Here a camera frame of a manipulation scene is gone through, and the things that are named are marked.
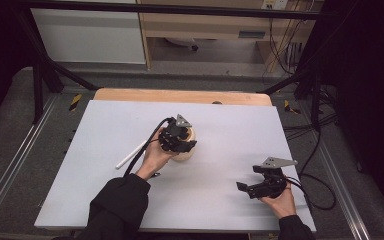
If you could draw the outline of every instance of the black sleeve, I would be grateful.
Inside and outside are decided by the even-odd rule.
[[[313,240],[310,228],[302,223],[298,215],[287,216],[279,220],[280,233],[278,240]]]
[[[110,180],[90,203],[87,226],[76,239],[132,239],[148,208],[149,189],[135,174]]]

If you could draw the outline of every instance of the white stylus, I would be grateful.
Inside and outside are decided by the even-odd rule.
[[[139,152],[139,150],[145,145],[147,140],[143,141],[133,152],[131,152],[127,157],[125,157],[117,166],[115,166],[116,169],[120,169],[126,162],[128,162],[136,153]]]

